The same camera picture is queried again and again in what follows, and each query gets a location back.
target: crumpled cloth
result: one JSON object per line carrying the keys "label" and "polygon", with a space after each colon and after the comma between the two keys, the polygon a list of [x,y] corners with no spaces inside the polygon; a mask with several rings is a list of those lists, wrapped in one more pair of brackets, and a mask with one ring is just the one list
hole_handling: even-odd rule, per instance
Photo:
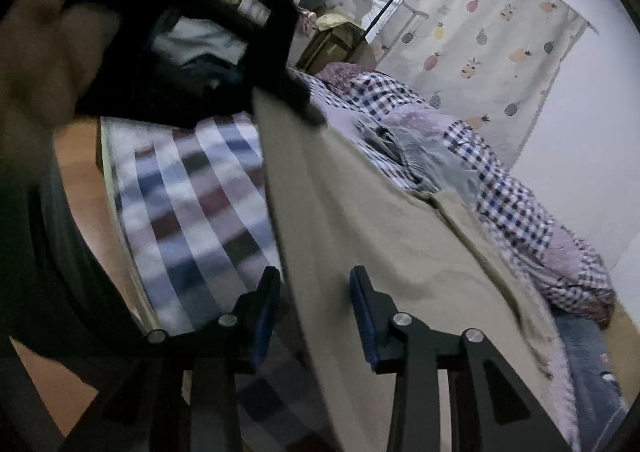
{"label": "crumpled cloth", "polygon": [[451,187],[467,205],[478,200],[478,172],[439,140],[410,128],[376,126],[372,121],[361,120],[358,128],[369,145],[409,171],[415,179],[415,192],[436,193]]}

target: dark clothing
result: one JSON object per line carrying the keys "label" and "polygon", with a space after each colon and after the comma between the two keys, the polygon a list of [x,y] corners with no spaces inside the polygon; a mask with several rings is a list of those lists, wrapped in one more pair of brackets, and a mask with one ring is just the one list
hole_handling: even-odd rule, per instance
{"label": "dark clothing", "polygon": [[593,320],[556,308],[552,313],[574,380],[581,450],[598,452],[609,443],[627,411],[607,347]]}
{"label": "dark clothing", "polygon": [[76,227],[54,158],[35,185],[0,161],[0,288],[2,337],[60,361],[95,388],[142,340]]}
{"label": "dark clothing", "polygon": [[33,451],[56,452],[62,445],[62,434],[7,337],[0,339],[0,414],[8,420],[0,422],[2,450],[21,450],[6,443],[8,427],[18,435],[9,442],[22,441]]}

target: black fabric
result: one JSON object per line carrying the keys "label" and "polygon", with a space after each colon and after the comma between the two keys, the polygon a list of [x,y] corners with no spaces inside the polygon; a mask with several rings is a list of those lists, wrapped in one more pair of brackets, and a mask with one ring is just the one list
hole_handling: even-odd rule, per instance
{"label": "black fabric", "polygon": [[56,452],[62,439],[13,345],[0,338],[0,448]]}
{"label": "black fabric", "polygon": [[88,249],[52,158],[35,186],[0,162],[0,338],[12,336],[102,388],[142,334]]}

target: beige cloth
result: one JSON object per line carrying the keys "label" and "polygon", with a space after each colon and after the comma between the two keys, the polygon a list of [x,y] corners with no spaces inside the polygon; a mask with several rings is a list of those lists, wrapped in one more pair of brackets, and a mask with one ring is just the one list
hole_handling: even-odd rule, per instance
{"label": "beige cloth", "polygon": [[433,329],[484,331],[556,421],[543,371],[546,341],[558,336],[455,193],[436,194],[431,204],[412,197],[337,131],[313,129],[255,93],[285,280],[342,448],[385,450],[394,386],[362,353],[348,294],[357,264],[399,309]]}

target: jeans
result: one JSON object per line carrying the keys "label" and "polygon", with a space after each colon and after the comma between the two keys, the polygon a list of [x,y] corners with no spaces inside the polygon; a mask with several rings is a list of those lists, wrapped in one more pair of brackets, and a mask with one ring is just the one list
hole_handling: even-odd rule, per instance
{"label": "jeans", "polygon": [[582,450],[597,452],[607,445],[628,408],[598,325],[560,309],[552,313],[571,367]]}

